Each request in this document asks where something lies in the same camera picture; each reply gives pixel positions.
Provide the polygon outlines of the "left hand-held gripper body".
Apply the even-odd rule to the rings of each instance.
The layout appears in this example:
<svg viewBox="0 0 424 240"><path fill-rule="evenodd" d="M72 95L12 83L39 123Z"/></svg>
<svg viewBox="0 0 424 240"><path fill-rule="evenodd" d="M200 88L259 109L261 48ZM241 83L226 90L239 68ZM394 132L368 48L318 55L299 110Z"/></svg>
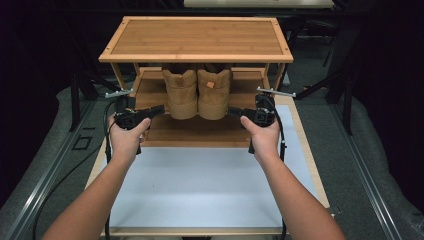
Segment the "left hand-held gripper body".
<svg viewBox="0 0 424 240"><path fill-rule="evenodd" d="M133 92L130 90L118 90L106 93L106 98L114 98L115 123L122 129L131 130L141 123L145 118L150 117L150 109L135 109L135 99L130 97Z"/></svg>

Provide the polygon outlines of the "tan suede boot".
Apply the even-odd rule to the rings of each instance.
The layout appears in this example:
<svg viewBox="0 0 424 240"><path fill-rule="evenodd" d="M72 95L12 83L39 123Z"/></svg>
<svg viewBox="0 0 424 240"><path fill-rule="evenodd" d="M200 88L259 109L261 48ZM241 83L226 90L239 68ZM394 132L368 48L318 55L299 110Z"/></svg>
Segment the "tan suede boot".
<svg viewBox="0 0 424 240"><path fill-rule="evenodd" d="M219 120L226 115L230 85L231 66L228 64L206 64L197 71L198 114L207 120Z"/></svg>
<svg viewBox="0 0 424 240"><path fill-rule="evenodd" d="M185 120L197 114L197 75L192 64L164 64L170 115Z"/></svg>

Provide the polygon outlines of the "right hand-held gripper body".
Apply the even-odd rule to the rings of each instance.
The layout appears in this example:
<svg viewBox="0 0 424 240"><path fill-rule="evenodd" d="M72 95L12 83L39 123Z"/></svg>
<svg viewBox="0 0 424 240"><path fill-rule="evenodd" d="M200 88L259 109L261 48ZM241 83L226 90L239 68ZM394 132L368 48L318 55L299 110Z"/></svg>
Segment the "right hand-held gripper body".
<svg viewBox="0 0 424 240"><path fill-rule="evenodd" d="M295 93L285 93L276 91L273 88L257 88L258 94L255 95L255 109L246 109L245 116L260 127L270 126L274 120L279 120L276 110L274 95L295 97Z"/></svg>

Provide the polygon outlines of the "person's right hand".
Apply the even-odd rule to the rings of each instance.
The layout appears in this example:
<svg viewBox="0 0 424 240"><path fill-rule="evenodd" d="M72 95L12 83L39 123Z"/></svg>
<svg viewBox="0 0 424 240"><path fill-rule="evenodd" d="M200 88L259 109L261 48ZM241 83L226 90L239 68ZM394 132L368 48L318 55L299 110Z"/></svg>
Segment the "person's right hand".
<svg viewBox="0 0 424 240"><path fill-rule="evenodd" d="M274 121L268 127L259 127L246 116L240 118L241 124L251 135L251 141L255 149L255 158L263 165L270 159L278 157L278 140L279 140L279 125Z"/></svg>

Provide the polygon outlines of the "wooden shoe rack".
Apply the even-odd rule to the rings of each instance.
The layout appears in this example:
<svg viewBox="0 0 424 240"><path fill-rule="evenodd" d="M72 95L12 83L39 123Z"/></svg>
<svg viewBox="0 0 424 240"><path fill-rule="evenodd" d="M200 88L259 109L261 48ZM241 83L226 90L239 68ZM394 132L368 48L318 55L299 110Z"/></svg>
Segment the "wooden shoe rack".
<svg viewBox="0 0 424 240"><path fill-rule="evenodd" d="M125 16L99 61L112 66L121 88L120 66L134 66L137 109L168 104L161 63L229 63L229 104L253 108L257 88L276 90L293 56L274 18Z"/></svg>

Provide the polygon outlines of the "metal floor rail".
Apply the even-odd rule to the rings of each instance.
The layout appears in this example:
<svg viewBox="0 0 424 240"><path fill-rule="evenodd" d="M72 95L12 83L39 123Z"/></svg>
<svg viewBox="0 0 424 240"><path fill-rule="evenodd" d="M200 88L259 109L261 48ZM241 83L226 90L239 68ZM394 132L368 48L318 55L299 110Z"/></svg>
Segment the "metal floor rail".
<svg viewBox="0 0 424 240"><path fill-rule="evenodd" d="M353 155L353 163L355 165L358 177L362 186L364 187L368 200L386 239L403 240L353 136L347 133L347 130L342 123L341 111L337 106L333 105L330 105L330 109L332 115L337 119L337 126L342 132L343 138L345 139L350 152Z"/></svg>
<svg viewBox="0 0 424 240"><path fill-rule="evenodd" d="M5 240L19 240L29 229L32 222L41 207L42 202L49 193L57 175L59 174L65 155L70 151L70 144L77 139L77 133L82 129L82 124L92 112L96 103L88 101L82 108L80 122L76 125L72 132L68 132L65 140L62 142L53 162L46 168L41 179L35 185L30 196L26 200L22 210L14 221L11 230L5 236Z"/></svg>

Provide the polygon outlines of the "black metal stand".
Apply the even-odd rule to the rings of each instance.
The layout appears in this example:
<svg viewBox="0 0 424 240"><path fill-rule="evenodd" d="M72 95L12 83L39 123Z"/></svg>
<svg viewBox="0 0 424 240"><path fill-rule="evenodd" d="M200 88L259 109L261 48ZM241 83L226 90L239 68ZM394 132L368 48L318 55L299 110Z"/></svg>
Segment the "black metal stand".
<svg viewBox="0 0 424 240"><path fill-rule="evenodd" d="M72 124L70 130L74 131L81 122L79 93L82 93L89 101L95 101L99 94L93 82L112 91L118 90L118 87L100 75L77 19L75 17L66 17L64 24L76 50L75 59L73 60L73 76L71 78Z"/></svg>
<svg viewBox="0 0 424 240"><path fill-rule="evenodd" d="M335 44L330 70L321 81L296 94L295 99L303 99L327 85L330 89L325 96L328 104L338 104L343 101L342 126L351 135L351 109L353 98L353 85L355 79L357 48L360 43L361 31L359 29L343 29Z"/></svg>

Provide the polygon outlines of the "person's left hand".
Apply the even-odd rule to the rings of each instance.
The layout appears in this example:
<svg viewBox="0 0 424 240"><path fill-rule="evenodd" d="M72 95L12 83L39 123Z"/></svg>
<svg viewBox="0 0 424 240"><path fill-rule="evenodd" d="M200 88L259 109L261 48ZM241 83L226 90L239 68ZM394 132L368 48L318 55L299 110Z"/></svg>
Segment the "person's left hand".
<svg viewBox="0 0 424 240"><path fill-rule="evenodd" d="M111 115L108 118L109 139L112 146L111 163L120 163L130 166L136 158L144 133L150 127L151 119L146 118L135 128L124 130L115 123Z"/></svg>

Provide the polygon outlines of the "white table mat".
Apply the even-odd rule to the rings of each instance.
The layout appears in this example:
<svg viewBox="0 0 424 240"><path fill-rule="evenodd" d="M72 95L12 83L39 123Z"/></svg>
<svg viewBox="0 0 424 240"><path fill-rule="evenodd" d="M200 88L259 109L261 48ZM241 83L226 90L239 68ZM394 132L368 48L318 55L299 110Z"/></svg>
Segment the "white table mat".
<svg viewBox="0 0 424 240"><path fill-rule="evenodd" d="M144 147L111 210L117 228L279 228L266 176L240 147Z"/></svg>

